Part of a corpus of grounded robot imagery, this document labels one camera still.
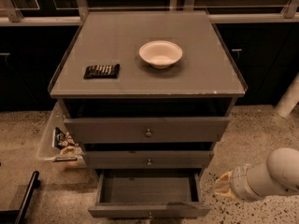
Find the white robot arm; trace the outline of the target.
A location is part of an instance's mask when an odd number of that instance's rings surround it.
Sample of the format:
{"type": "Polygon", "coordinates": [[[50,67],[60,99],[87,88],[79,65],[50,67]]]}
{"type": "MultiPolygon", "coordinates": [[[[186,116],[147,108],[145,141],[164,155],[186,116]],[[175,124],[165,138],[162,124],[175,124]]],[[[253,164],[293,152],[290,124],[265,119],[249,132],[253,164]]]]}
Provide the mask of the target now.
{"type": "Polygon", "coordinates": [[[224,173],[215,182],[215,193],[248,203],[267,196],[299,194],[299,151],[283,147],[273,150],[258,164],[244,164],[224,173]]]}

